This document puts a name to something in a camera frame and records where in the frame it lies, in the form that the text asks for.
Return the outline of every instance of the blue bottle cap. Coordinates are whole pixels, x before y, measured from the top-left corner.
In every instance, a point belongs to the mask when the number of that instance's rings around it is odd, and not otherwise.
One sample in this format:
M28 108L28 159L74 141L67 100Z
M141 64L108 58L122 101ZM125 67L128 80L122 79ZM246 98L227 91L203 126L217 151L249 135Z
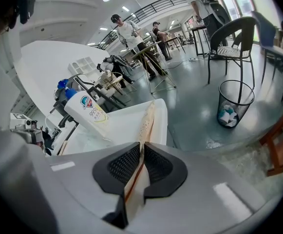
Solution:
M75 89L73 88L66 88L65 90L65 96L67 97L67 99L71 99L73 95L75 95L77 93L77 91L75 91Z
M60 82L58 82L57 88L58 89L65 88L67 86L67 84L68 84L68 79L63 79Z

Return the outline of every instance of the bottle label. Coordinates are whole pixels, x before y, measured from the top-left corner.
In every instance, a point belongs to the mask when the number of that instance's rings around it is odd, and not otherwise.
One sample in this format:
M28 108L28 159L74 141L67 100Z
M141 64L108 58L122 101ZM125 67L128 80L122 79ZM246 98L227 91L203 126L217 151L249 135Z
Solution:
M81 99L81 104L83 105L83 109L85 110L86 108L91 108L93 107L93 102L92 99L89 99L88 96L83 96Z
M99 105L93 104L92 99L89 96L83 96L80 103L83 109L91 108L89 115L93 118L93 122L101 123L109 119L109 116L99 107Z

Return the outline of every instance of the black pants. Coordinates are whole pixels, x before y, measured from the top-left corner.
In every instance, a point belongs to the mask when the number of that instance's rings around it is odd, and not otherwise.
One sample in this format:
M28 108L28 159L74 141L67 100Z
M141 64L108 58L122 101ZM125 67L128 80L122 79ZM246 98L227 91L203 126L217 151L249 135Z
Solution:
M147 46L144 44L144 42L141 42L140 44L137 45L138 49L140 51L142 51L143 49L147 48ZM145 52L145 57L148 57L149 56L149 61L151 62L151 64L153 65L153 67L157 70L157 72L162 75L162 71L161 69L159 68L160 67L160 64L157 62L157 60L155 59L155 56L154 54L149 50L147 50ZM138 57L138 60L141 61L143 67L145 68L145 70L148 71L148 73L150 74L150 76L155 76L155 72L150 68L150 66L148 65L148 63L145 61L145 59L143 58L143 56L139 56Z
M164 42L160 42L158 44L159 48L161 49L162 51L162 54L164 55L165 59L169 58L168 54L167 54L167 51L166 51L166 45Z
M125 81L127 81L128 83L131 83L131 82L132 82L132 80L122 72L122 70L121 70L121 68L120 68L120 66L119 66L118 63L113 63L112 72L116 72L116 73L114 74L116 77L119 77L120 75L122 75ZM120 84L121 84L121 87L122 87L122 88L125 88L125 87L126 87L126 85L125 85L125 83L124 83L124 80L121 80L121 81L120 81Z
M217 21L213 14L209 15L208 17L203 19L204 25L208 30L208 35L211 38L214 33L221 28L223 25ZM223 46L227 46L226 38L222 39Z

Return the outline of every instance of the cable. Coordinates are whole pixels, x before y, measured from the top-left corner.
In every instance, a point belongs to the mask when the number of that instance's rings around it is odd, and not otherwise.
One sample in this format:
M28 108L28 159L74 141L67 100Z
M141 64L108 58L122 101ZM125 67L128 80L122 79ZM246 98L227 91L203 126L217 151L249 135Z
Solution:
M194 59L201 59L201 60L205 60L204 58L199 58L199 57L196 57L196 58L194 58ZM177 68L177 67L178 67L178 66L180 66L182 63L184 63L184 62L186 62L186 61L189 61L189 60L191 60L191 58L190 58L190 59L188 59L188 60L181 61L181 62L180 62L178 65L176 65L175 67L167 68L167 69Z
M44 122L45 122L45 125L46 125L46 127L48 128L48 130L49 130L49 131L53 131L53 129L52 129L52 128L50 128L50 127L47 125L47 119L48 119L48 117L49 117L49 116L54 116L54 115L49 114L48 116L46 116L46 118L45 118L45 121L44 121Z

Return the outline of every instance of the white bottle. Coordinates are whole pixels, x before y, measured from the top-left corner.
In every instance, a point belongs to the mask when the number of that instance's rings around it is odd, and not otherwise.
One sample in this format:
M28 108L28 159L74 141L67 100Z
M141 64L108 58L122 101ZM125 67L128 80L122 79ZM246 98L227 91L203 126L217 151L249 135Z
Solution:
M64 110L76 122L85 127L91 135L105 138L109 130L109 116L101 109L94 99L86 92L70 93Z

